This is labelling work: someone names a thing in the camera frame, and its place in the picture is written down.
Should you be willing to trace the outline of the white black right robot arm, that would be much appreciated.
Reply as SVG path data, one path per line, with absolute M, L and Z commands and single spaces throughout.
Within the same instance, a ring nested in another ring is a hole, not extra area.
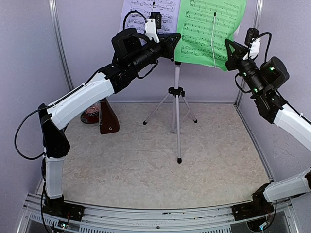
M 269 123 L 278 126 L 307 150 L 311 149 L 311 122 L 302 113 L 295 110 L 285 100 L 278 89 L 289 79 L 290 75 L 284 63 L 273 56 L 269 61 L 258 67 L 252 58 L 248 58 L 248 48 L 225 40 L 228 60 L 225 63 L 227 70 L 237 70 L 250 88 L 251 98 L 259 114 Z M 311 170 L 298 173 L 287 179 L 266 183 L 253 193 L 253 201 L 248 205 L 252 215 L 258 216 L 264 211 L 268 203 L 300 196 L 311 190 Z

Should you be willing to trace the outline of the white sheet music page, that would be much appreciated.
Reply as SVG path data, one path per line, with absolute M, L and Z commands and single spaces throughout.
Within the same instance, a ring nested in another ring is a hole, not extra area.
M 151 12 L 160 12 L 162 25 L 159 34 L 175 33 L 179 14 L 179 0 L 125 0 L 121 13 L 119 30 L 136 28 L 138 33 L 144 33 L 145 20 Z

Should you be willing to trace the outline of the white perforated music stand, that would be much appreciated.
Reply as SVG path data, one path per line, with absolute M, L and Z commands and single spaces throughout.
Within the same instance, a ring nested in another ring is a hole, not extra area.
M 143 124 L 146 125 L 151 117 L 159 110 L 160 106 L 164 103 L 164 101 L 169 97 L 173 96 L 173 113 L 172 113 L 172 124 L 171 124 L 171 132 L 177 134 L 177 162 L 180 164 L 182 162 L 181 156 L 181 135 L 180 135 L 180 123 L 182 119 L 180 118 L 180 108 L 179 104 L 182 100 L 186 107 L 187 113 L 191 116 L 194 123 L 197 122 L 197 119 L 191 110 L 188 101 L 185 98 L 185 91 L 179 85 L 180 80 L 180 69 L 183 63 L 175 61 L 175 77 L 174 77 L 174 85 L 168 89 L 168 93 L 161 100 L 161 102 L 156 106 L 156 108 L 150 113 L 150 115 L 144 120 Z

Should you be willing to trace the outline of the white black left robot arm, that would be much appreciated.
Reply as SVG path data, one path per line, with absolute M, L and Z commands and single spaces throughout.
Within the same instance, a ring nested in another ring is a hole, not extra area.
M 42 104 L 39 111 L 45 149 L 45 191 L 50 198 L 49 208 L 58 216 L 68 211 L 60 198 L 65 156 L 70 150 L 63 129 L 84 110 L 125 89 L 148 65 L 156 65 L 160 57 L 172 60 L 174 49 L 181 39 L 179 33 L 156 35 L 154 39 L 140 34 L 135 28 L 120 31 L 111 40 L 114 57 L 110 64 L 98 69 L 86 82 L 65 96 Z

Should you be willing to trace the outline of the green sheet music page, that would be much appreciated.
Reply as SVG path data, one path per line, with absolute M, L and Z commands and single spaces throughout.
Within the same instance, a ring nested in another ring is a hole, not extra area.
M 245 0 L 182 0 L 177 21 L 181 34 L 174 59 L 227 71 L 225 40 L 233 40 L 244 16 Z

